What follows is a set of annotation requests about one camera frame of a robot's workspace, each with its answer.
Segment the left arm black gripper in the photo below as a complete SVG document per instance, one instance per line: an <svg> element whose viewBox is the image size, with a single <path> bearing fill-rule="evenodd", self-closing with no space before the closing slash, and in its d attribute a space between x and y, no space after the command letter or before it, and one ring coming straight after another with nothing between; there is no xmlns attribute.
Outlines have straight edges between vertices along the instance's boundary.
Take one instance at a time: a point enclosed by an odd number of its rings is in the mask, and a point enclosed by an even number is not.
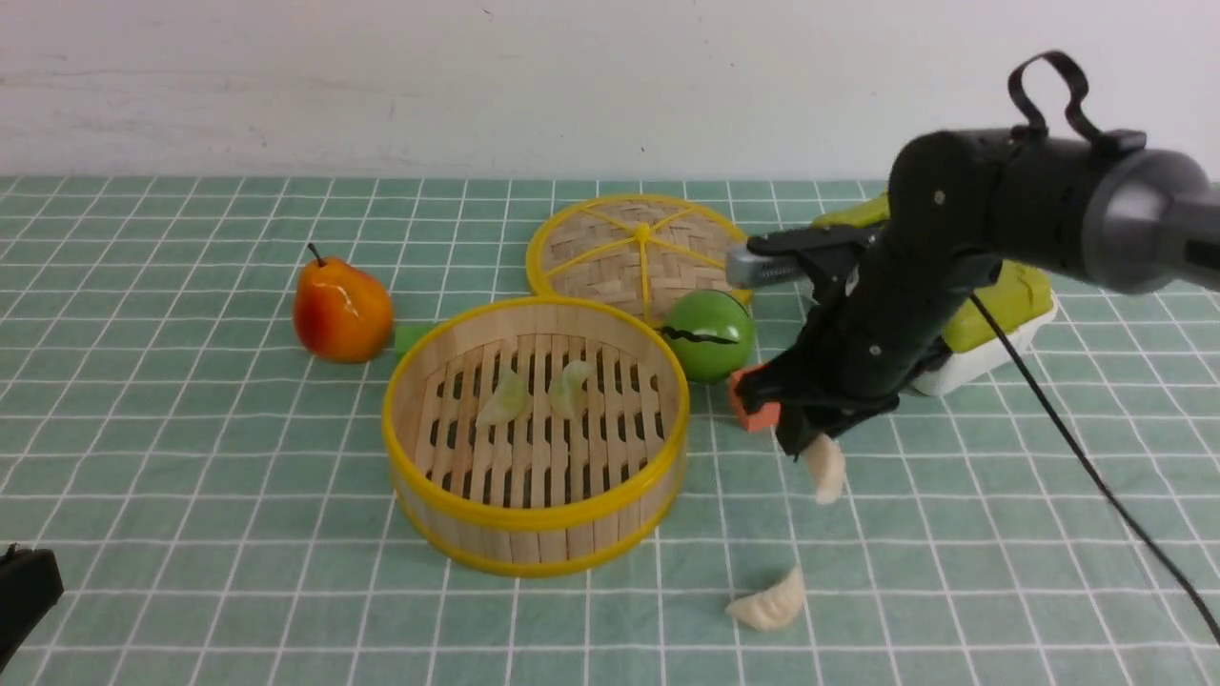
<svg viewBox="0 0 1220 686"><path fill-rule="evenodd" d="M65 592L57 557L10 544L1 555L1 648L17 651Z"/></svg>

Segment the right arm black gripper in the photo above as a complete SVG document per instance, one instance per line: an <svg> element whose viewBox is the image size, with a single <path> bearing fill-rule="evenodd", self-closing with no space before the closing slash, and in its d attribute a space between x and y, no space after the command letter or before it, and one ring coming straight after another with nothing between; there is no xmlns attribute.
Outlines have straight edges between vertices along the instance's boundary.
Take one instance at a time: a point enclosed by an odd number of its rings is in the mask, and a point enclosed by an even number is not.
<svg viewBox="0 0 1220 686"><path fill-rule="evenodd" d="M819 435L834 438L892 413L942 330L1002 264L971 240L903 225L791 229L744 244L791 253L824 287L795 342L736 388L749 413L780 404L775 436L791 457Z"/></svg>

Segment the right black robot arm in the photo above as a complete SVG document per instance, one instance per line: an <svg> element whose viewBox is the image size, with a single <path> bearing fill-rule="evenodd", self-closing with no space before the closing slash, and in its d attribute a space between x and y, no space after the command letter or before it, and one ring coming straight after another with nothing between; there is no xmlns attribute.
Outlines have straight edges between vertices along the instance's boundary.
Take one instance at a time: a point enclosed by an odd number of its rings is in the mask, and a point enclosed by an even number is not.
<svg viewBox="0 0 1220 686"><path fill-rule="evenodd" d="M795 342L734 391L749 413L780 404L787 454L894 410L1003 261L1125 294L1176 280L1218 288L1218 189L1183 153L935 131L902 148L887 200L876 226L745 244L762 269L788 262L817 288Z"/></svg>

